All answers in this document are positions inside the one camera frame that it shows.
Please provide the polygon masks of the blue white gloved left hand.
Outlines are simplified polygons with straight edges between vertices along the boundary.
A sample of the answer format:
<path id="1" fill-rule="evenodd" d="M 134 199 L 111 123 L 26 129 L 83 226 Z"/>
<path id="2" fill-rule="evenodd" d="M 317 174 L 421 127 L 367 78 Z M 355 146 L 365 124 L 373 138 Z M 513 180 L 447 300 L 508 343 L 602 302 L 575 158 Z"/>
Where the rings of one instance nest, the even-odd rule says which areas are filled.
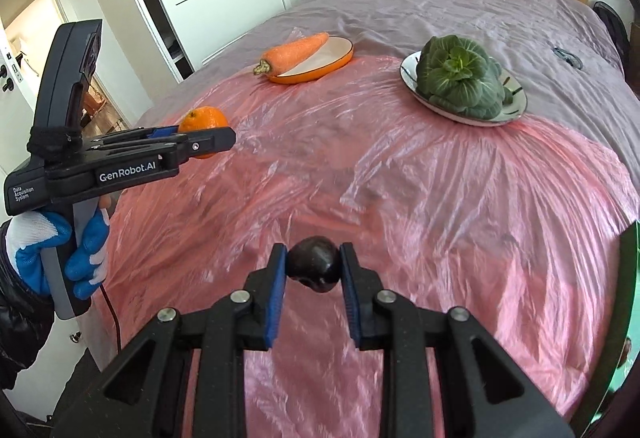
<path id="1" fill-rule="evenodd" d="M 64 273 L 80 300 L 89 299 L 107 276 L 106 241 L 110 218 L 97 208 L 82 232 L 77 249 L 66 261 Z M 72 227 L 58 213 L 30 211 L 12 218 L 6 228 L 6 257 L 12 268 L 35 294 L 51 295 L 41 259 L 41 250 L 58 248 L 72 239 Z"/>

